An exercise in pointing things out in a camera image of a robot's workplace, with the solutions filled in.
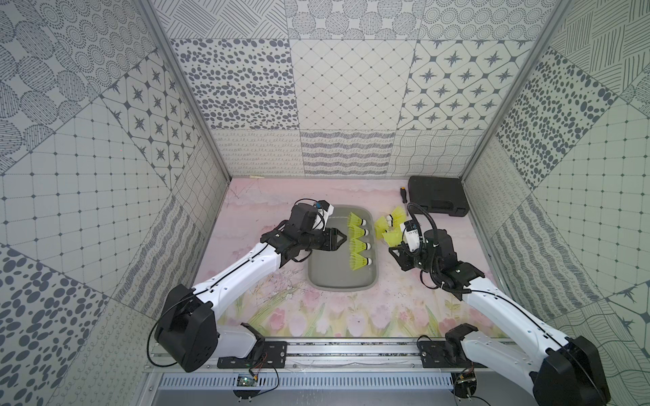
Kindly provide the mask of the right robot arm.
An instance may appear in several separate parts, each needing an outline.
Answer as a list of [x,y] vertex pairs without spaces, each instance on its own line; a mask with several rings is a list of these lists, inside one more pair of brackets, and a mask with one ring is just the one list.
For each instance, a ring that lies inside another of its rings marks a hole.
[[606,405],[611,400],[599,351],[583,336],[552,328],[501,291],[484,272],[457,258],[443,229],[402,225],[389,253],[403,271],[418,269],[431,288],[452,294],[515,342],[509,346],[462,323],[445,334],[451,365],[482,365],[527,391],[539,405]]

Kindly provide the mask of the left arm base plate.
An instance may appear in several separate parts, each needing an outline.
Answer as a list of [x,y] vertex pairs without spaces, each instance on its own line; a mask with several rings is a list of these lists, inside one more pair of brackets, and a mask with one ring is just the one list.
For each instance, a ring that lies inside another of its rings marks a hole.
[[284,369],[287,358],[286,341],[265,341],[256,344],[244,358],[222,357],[218,369]]

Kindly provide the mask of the grey plastic storage box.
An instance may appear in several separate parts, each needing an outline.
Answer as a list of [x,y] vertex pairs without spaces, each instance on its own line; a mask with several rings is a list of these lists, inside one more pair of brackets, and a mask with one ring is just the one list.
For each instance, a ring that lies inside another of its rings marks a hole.
[[[347,219],[350,213],[366,222],[362,226],[367,231],[359,237],[360,242],[370,245],[369,250],[361,252],[369,264],[358,270],[350,268],[350,241]],[[370,289],[378,276],[376,243],[372,231],[372,215],[360,206],[336,206],[328,218],[327,226],[337,228],[347,236],[347,240],[336,251],[315,251],[307,261],[306,278],[315,289],[331,292],[355,292]]]

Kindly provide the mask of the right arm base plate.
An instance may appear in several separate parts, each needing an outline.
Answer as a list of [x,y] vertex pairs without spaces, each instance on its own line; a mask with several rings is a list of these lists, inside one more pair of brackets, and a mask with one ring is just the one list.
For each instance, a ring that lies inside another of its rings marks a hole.
[[416,341],[421,366],[425,369],[444,368],[471,368],[487,369],[485,365],[472,363],[458,356],[452,356],[446,348],[445,341],[419,338]]

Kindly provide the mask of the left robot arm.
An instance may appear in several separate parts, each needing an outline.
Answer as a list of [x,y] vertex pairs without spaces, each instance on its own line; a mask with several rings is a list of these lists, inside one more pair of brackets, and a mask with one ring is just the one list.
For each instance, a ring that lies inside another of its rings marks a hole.
[[347,240],[337,228],[291,228],[281,223],[264,233],[249,253],[223,272],[188,288],[180,284],[167,296],[150,337],[186,372],[198,370],[213,356],[258,365],[264,357],[265,338],[246,323],[218,326],[225,310],[252,286],[296,262],[299,253],[336,251]]

